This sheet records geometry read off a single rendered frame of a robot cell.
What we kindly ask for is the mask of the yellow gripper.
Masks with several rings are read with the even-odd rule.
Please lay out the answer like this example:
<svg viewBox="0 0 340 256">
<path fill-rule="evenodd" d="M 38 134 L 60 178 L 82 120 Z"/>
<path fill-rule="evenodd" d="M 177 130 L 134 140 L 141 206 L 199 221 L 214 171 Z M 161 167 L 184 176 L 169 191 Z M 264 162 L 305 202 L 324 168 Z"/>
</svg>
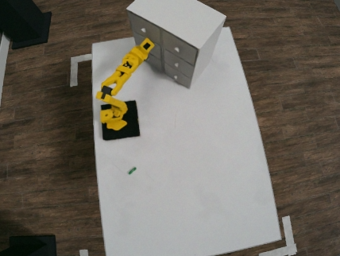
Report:
<svg viewBox="0 0 340 256">
<path fill-rule="evenodd" d="M 146 38 L 141 45 L 134 46 L 128 54 L 137 58 L 139 66 L 145 61 L 149 51 L 153 48 L 153 46 L 154 44 L 148 38 Z"/>
</svg>

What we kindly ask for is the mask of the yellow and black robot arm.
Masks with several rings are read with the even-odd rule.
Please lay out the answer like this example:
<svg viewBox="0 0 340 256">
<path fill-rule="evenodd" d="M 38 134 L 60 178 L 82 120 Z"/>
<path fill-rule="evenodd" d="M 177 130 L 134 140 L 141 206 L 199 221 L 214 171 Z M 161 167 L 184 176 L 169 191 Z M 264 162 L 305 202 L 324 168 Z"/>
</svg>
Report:
<svg viewBox="0 0 340 256">
<path fill-rule="evenodd" d="M 112 104 L 111 109 L 102 111 L 102 121 L 107 123 L 108 129 L 120 130 L 123 126 L 127 125 L 127 123 L 122 120 L 122 116 L 127 111 L 126 104 L 112 96 L 116 96 L 116 94 L 119 93 L 124 83 L 131 77 L 132 73 L 134 73 L 137 68 L 137 58 L 127 53 L 122 59 L 122 64 L 115 70 L 115 73 L 102 82 L 101 91 L 98 91 L 95 96 L 96 99 Z M 114 83 L 117 83 L 114 89 L 108 87 Z"/>
</svg>

